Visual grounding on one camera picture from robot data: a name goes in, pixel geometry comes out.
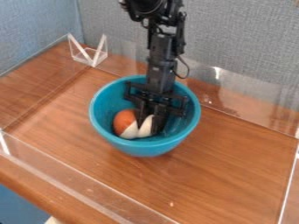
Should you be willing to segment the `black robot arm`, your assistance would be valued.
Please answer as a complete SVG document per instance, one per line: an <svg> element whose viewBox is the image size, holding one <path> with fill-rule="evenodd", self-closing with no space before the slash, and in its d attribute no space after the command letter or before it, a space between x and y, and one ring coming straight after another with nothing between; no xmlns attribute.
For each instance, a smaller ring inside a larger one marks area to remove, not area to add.
<svg viewBox="0 0 299 224"><path fill-rule="evenodd" d="M138 127L153 116L151 134L163 131L170 114L186 114L187 97L174 93L178 60L185 63L185 22L181 11L183 0L118 0L131 19L149 30L150 50L146 83L126 83L125 97L135 104Z"/></svg>

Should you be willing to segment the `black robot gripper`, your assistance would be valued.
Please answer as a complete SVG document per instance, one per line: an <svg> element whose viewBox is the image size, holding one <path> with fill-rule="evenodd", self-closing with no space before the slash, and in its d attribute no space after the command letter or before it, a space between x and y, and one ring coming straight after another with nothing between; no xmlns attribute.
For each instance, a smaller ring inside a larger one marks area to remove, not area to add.
<svg viewBox="0 0 299 224"><path fill-rule="evenodd" d="M145 82L126 82L125 98L135 104L138 127L147 116L154 115L153 134L159 134L170 115L186 114L187 97L175 93L178 60L149 60Z"/></svg>

